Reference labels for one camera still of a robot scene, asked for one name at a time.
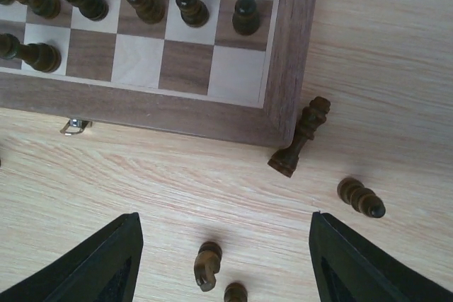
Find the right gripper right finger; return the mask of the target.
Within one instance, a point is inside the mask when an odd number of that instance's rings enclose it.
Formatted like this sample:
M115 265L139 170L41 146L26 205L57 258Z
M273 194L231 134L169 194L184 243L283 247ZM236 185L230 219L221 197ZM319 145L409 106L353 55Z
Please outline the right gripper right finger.
M452 292L405 266L329 213L312 214L309 249L321 301L451 301Z

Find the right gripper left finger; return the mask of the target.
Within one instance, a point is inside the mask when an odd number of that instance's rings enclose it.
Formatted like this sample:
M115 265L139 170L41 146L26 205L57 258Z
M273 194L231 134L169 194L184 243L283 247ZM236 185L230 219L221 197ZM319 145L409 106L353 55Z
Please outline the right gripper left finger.
M50 265L1 292L1 300L132 301L143 245L139 214L123 214Z

